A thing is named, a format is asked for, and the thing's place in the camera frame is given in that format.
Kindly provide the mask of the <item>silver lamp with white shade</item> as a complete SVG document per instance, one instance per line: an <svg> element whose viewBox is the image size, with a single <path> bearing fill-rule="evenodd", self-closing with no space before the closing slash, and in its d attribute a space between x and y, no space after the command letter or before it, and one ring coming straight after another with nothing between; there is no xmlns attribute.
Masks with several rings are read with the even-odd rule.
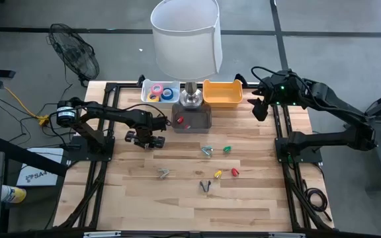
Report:
<svg viewBox="0 0 381 238"><path fill-rule="evenodd" d="M203 97L197 81L219 73L223 60L217 0L162 0L150 22L158 67L185 83L180 104L198 108Z"/></svg>

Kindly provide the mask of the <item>black aluminium table frame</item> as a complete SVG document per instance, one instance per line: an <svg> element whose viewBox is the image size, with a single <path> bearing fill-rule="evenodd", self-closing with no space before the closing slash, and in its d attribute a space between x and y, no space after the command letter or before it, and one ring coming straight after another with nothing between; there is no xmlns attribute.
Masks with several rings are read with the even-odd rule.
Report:
<svg viewBox="0 0 381 238"><path fill-rule="evenodd" d="M97 229L120 231L291 231L282 166L275 139L286 135L281 112L263 122L252 115L244 90L235 108L214 108L207 134L163 132L161 149L124 140L127 127L114 125L114 155L108 163ZM201 147L211 146L211 157ZM231 146L229 153L223 148ZM232 169L238 170L234 177ZM158 169L169 169L160 179ZM221 170L222 176L214 178ZM203 192L201 180L210 180Z"/></svg>

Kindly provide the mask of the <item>orange plastic bin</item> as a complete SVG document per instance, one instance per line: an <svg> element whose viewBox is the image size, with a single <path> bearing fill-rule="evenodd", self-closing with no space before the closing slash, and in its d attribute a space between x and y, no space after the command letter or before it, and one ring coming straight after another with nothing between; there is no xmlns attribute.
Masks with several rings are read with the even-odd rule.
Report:
<svg viewBox="0 0 381 238"><path fill-rule="evenodd" d="M235 108L243 99L242 82L211 82L208 79L202 84L204 102L216 108Z"/></svg>

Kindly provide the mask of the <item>black diagonal beam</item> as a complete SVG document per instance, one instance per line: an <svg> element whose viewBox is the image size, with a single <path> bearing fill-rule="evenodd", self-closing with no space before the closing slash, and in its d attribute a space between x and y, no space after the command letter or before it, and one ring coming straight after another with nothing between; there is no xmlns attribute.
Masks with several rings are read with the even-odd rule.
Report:
<svg viewBox="0 0 381 238"><path fill-rule="evenodd" d="M41 169L49 173L65 177L67 166L57 163L47 157L28 151L11 142L0 138L0 152L3 152L8 159L24 163L36 169Z"/></svg>

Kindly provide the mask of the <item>white plastic bin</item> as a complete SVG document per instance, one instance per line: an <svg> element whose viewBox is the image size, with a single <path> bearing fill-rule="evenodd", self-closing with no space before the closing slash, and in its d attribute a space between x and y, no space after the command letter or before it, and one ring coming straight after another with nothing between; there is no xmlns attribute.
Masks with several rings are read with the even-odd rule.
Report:
<svg viewBox="0 0 381 238"><path fill-rule="evenodd" d="M151 87L159 83L163 85L163 88L171 88L173 90L173 98L171 100L162 100L160 96L159 102L148 102L147 95L151 92ZM158 104L174 104L179 101L180 97L180 83L178 81L151 81L149 79L145 79L142 84L142 93L141 100L146 103L158 103Z"/></svg>

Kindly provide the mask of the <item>black floor fan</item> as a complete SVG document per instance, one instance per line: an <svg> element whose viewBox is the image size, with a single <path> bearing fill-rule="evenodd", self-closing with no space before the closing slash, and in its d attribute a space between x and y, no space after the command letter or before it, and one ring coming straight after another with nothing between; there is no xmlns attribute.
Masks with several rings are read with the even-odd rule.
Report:
<svg viewBox="0 0 381 238"><path fill-rule="evenodd" d="M66 24L51 24L48 39L64 65L78 76L82 87L100 73L95 49Z"/></svg>

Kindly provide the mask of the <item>white printed box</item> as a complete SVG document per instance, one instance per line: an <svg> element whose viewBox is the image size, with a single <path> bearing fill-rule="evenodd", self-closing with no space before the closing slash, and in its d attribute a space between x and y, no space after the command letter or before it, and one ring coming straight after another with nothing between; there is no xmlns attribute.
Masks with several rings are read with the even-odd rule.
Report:
<svg viewBox="0 0 381 238"><path fill-rule="evenodd" d="M33 147L28 149L31 152L42 155L52 161L61 163L64 150L61 148L38 148ZM19 177L17 179L16 186L26 187L26 186L55 186L58 176L47 171L31 167L27 164L22 164Z"/></svg>

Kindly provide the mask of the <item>grey plastic bin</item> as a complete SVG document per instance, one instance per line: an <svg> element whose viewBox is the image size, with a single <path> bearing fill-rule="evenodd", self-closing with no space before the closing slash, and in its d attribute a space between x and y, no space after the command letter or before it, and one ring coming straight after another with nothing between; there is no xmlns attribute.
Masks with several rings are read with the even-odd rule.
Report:
<svg viewBox="0 0 381 238"><path fill-rule="evenodd" d="M183 116L182 124L177 118ZM212 127L212 108L203 103L198 108L185 108L176 103L172 106L171 126L178 134L207 134Z"/></svg>

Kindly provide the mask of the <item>yellow and white bottle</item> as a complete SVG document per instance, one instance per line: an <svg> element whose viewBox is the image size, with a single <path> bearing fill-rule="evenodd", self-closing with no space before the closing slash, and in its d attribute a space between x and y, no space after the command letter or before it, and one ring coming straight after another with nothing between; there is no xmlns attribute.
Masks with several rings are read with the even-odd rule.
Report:
<svg viewBox="0 0 381 238"><path fill-rule="evenodd" d="M1 202L18 204L26 198L26 190L15 186L1 186Z"/></svg>

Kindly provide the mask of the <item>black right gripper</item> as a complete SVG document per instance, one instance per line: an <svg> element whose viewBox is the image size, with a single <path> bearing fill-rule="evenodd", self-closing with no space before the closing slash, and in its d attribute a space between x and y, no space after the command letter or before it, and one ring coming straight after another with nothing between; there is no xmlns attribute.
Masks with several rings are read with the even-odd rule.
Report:
<svg viewBox="0 0 381 238"><path fill-rule="evenodd" d="M253 105L252 113L258 121L264 121L268 115L268 104L284 104L285 76L270 76L261 79L260 89L251 94L255 98L247 99Z"/></svg>

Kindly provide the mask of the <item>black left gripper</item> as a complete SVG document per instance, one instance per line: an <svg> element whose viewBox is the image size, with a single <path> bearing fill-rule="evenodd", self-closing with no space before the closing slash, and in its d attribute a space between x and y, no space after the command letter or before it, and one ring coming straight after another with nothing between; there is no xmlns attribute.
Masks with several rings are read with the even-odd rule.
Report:
<svg viewBox="0 0 381 238"><path fill-rule="evenodd" d="M127 131L124 140L126 142L132 142L139 147L156 147L162 148L165 144L165 137L153 136L152 131L142 128L136 128L135 131Z"/></svg>

